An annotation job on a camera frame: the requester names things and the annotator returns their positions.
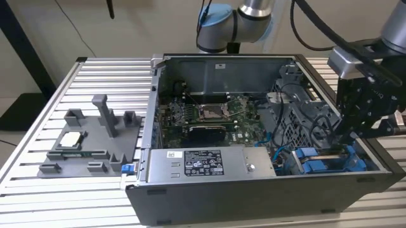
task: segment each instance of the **power supply label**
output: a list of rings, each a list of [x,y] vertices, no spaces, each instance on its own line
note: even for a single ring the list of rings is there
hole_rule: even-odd
[[[185,151],[185,175],[189,177],[225,175],[222,151]]]

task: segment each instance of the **aluminum extrusion table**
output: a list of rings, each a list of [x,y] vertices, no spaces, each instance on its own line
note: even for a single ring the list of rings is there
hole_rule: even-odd
[[[326,58],[309,61],[337,90],[334,71]],[[0,170],[0,227],[145,227],[122,188],[122,177],[68,179],[36,178],[39,164],[64,127],[64,114],[81,108],[85,115],[98,115],[94,94],[109,95],[109,107],[117,115],[134,110],[146,115],[151,84],[149,58],[89,58],[75,63],[50,103]],[[406,136],[380,139],[394,159],[406,169]],[[386,192],[366,195],[341,214],[301,216],[194,224],[177,227],[278,227],[364,228],[406,227],[406,179]]]

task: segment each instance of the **blue latch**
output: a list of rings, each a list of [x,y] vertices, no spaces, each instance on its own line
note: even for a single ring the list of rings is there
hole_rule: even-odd
[[[134,174],[135,173],[135,165],[127,164],[122,166],[122,173]]]

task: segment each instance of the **white label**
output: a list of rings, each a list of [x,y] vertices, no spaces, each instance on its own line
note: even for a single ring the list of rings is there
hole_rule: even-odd
[[[67,134],[64,134],[59,144],[63,147],[72,147],[77,145],[79,138],[81,138],[81,132],[68,132]]]
[[[226,69],[226,63],[219,63],[215,65],[217,69]]]
[[[169,151],[166,154],[167,158],[182,158],[183,151]]]

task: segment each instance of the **floor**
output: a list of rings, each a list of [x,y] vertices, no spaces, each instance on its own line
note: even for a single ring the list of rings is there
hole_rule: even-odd
[[[8,107],[12,105],[16,98],[0,98],[0,116],[8,109]],[[0,139],[4,141],[8,141],[14,144],[19,144],[20,140],[24,137],[26,132],[6,132],[0,131]],[[3,164],[6,163],[8,157],[11,156],[14,152],[15,146],[0,142],[0,168],[3,167]]]

